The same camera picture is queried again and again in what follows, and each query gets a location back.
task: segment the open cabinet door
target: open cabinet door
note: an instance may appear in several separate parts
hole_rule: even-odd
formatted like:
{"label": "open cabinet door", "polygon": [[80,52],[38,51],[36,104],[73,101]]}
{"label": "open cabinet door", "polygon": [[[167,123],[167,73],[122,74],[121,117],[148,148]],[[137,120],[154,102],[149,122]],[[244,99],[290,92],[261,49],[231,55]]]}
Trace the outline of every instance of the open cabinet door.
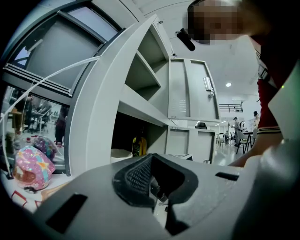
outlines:
{"label": "open cabinet door", "polygon": [[168,118],[220,122],[215,84],[205,61],[169,59]]}
{"label": "open cabinet door", "polygon": [[119,100],[130,66],[156,15],[118,36],[93,66],[81,89],[71,120],[71,174],[109,164]]}

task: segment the striped sleeve cuff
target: striped sleeve cuff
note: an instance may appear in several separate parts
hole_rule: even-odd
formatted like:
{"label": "striped sleeve cuff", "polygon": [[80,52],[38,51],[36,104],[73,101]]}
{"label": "striped sleeve cuff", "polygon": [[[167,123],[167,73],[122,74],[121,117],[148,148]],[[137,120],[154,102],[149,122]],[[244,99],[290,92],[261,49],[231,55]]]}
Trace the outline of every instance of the striped sleeve cuff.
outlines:
{"label": "striped sleeve cuff", "polygon": [[257,130],[257,134],[271,134],[271,133],[281,133],[279,126],[274,126],[274,127],[260,127]]}

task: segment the cabinet door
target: cabinet door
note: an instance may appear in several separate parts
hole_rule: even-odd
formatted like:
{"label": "cabinet door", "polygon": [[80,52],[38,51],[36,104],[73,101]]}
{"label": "cabinet door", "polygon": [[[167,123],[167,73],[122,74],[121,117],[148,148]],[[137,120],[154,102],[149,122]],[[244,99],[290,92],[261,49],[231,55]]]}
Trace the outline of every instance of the cabinet door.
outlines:
{"label": "cabinet door", "polygon": [[167,49],[168,52],[168,56],[172,57],[174,52],[173,52],[173,48],[172,48],[172,44],[170,42],[170,39],[164,29],[164,22],[161,21],[159,19],[159,17],[157,17],[154,22],[153,22],[154,27],[156,28],[156,30],[159,33],[160,38],[162,39],[165,48]]}
{"label": "cabinet door", "polygon": [[187,127],[168,127],[166,154],[193,154],[193,161],[213,163],[215,131]]}
{"label": "cabinet door", "polygon": [[156,15],[136,23],[120,34],[86,78],[71,120],[68,153],[72,175],[109,164],[113,127],[125,79],[155,18]]}
{"label": "cabinet door", "polygon": [[215,84],[204,61],[169,59],[168,118],[220,122]]}

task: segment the pink helmet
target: pink helmet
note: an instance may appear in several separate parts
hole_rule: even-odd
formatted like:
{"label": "pink helmet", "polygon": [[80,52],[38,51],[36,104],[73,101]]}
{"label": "pink helmet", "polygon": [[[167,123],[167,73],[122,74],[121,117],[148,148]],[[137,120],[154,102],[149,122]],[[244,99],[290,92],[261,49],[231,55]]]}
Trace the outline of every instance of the pink helmet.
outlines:
{"label": "pink helmet", "polygon": [[24,190],[36,192],[48,186],[54,164],[34,147],[20,149],[15,157],[14,177]]}

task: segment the colorful helmet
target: colorful helmet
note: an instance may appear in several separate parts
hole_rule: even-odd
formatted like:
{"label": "colorful helmet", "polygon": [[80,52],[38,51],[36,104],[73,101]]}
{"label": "colorful helmet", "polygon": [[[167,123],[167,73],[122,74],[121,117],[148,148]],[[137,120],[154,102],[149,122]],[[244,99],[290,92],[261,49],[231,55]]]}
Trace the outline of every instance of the colorful helmet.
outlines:
{"label": "colorful helmet", "polygon": [[14,178],[24,190],[36,192],[48,186],[54,164],[34,147],[20,149],[15,157]]}
{"label": "colorful helmet", "polygon": [[45,136],[37,136],[32,140],[33,147],[39,149],[46,155],[51,161],[53,161],[55,154],[57,153],[55,144]]}

